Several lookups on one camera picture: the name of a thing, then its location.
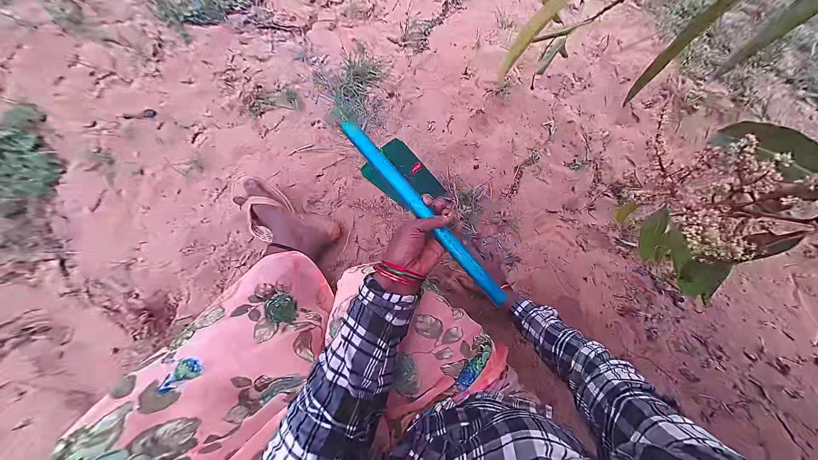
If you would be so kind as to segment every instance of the person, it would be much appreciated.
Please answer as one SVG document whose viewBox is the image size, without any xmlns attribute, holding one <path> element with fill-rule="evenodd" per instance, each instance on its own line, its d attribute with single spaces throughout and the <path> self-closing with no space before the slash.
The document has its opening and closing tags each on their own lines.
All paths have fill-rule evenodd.
<svg viewBox="0 0 818 460">
<path fill-rule="evenodd" d="M 423 287 L 443 255 L 429 232 L 456 220 L 444 201 L 428 201 L 434 217 L 403 224 L 383 260 L 347 270 L 333 295 L 313 260 L 337 225 L 257 178 L 234 196 L 268 254 L 74 424 L 51 460 L 593 458 L 519 386 L 507 349 Z M 509 289 L 496 257 L 475 256 L 568 383 L 598 458 L 742 458 L 630 363 Z"/>
</svg>

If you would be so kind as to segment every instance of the foot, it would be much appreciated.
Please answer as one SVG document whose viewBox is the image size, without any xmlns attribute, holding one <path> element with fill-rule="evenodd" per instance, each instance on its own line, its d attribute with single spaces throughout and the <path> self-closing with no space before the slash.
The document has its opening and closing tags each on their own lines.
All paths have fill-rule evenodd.
<svg viewBox="0 0 818 460">
<path fill-rule="evenodd" d="M 255 179 L 249 178 L 242 185 L 247 191 L 248 196 L 265 196 L 275 199 L 275 197 L 267 193 L 267 191 L 264 190 L 264 186 Z M 245 199 L 235 197 L 233 201 L 238 205 L 242 205 Z M 340 228 L 337 224 L 332 227 L 330 232 L 326 232 L 321 228 L 309 224 L 310 219 L 318 219 L 320 216 L 313 217 L 296 214 L 271 205 L 253 205 L 253 207 L 250 208 L 250 212 L 257 223 L 272 231 L 277 244 L 288 246 L 302 252 L 313 261 L 318 260 L 326 248 L 340 236 Z M 267 247 L 266 254 L 284 251 L 286 250 L 270 245 Z"/>
</svg>

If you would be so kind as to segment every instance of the sandy ground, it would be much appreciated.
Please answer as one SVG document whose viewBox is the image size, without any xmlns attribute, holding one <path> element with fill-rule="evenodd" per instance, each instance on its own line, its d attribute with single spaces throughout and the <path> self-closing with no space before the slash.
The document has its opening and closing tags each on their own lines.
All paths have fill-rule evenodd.
<svg viewBox="0 0 818 460">
<path fill-rule="evenodd" d="M 439 177 L 490 186 L 486 215 L 502 211 L 519 228 L 495 228 L 520 258 L 510 272 L 518 288 L 630 359 L 687 417 L 747 458 L 816 455 L 816 249 L 803 244 L 740 267 L 703 309 L 680 301 L 614 242 L 615 203 L 601 192 L 647 167 L 661 101 L 680 91 L 668 71 L 667 83 L 663 76 L 621 107 L 662 46 L 642 11 L 626 3 L 576 33 L 570 59 L 557 60 L 532 91 L 536 52 L 527 53 L 502 97 L 487 91 L 514 32 L 498 29 L 495 2 L 465 0 L 434 28 L 429 50 L 414 55 L 388 37 L 407 16 L 436 16 L 440 2 L 349 1 L 275 0 L 276 18 L 303 34 L 259 31 L 233 16 L 189 27 L 190 44 L 144 2 L 78 3 L 84 19 L 65 29 L 39 2 L 2 9 L 2 95 L 43 107 L 49 141 L 70 163 L 52 220 L 68 263 L 41 264 L 0 286 L 11 300 L 0 312 L 5 458 L 46 458 L 124 369 L 177 330 L 174 321 L 200 312 L 258 259 L 263 248 L 231 202 L 239 174 L 272 178 L 298 205 L 341 223 L 339 244 L 320 263 L 331 282 L 379 258 L 402 211 L 357 172 L 362 159 L 312 82 L 313 71 L 337 68 L 355 40 L 387 63 L 383 125 L 373 138 L 401 138 Z M 503 7 L 524 18 L 538 4 Z M 564 17 L 573 22 L 599 5 Z M 359 7 L 371 7 L 371 17 L 351 12 Z M 257 119 L 242 112 L 242 90 L 275 82 L 298 89 L 300 110 Z M 158 112 L 154 120 L 122 117 L 146 108 Z M 708 128 L 738 118 L 726 102 L 679 112 L 667 135 L 683 155 L 703 144 Z M 529 149 L 542 158 L 515 187 Z M 564 165 L 586 155 L 592 161 L 580 169 Z M 113 161 L 100 166 L 101 157 Z M 449 291 L 453 272 L 438 274 Z M 513 347 L 523 384 L 591 445 L 567 388 L 510 323 L 481 300 L 449 297 Z M 13 338 L 32 326 L 40 332 Z"/>
</svg>

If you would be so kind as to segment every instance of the sleeve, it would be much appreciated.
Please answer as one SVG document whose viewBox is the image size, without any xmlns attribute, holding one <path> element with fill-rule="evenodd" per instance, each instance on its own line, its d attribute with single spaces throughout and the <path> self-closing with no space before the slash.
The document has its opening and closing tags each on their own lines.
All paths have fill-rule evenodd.
<svg viewBox="0 0 818 460">
<path fill-rule="evenodd" d="M 601 458 L 742 458 L 660 399 L 628 361 L 568 327 L 555 309 L 518 300 L 511 314 L 540 358 L 568 383 Z"/>
<path fill-rule="evenodd" d="M 392 385 L 416 297 L 364 280 L 338 335 L 318 356 L 263 459 L 363 458 Z"/>
</svg>

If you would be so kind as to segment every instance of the black and white checkered shirt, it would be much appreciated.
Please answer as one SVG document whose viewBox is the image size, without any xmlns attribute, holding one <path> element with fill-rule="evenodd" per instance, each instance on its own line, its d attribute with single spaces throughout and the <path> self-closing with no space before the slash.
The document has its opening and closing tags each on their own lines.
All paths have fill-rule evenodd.
<svg viewBox="0 0 818 460">
<path fill-rule="evenodd" d="M 385 293 L 368 277 L 338 335 L 318 357 L 270 441 L 272 458 L 365 458 L 386 405 L 398 344 L 416 298 Z M 515 325 L 566 381 L 600 458 L 739 459 L 663 402 L 627 361 L 528 300 Z M 436 404 L 412 424 L 393 458 L 590 458 L 567 431 L 522 399 L 488 391 Z"/>
</svg>

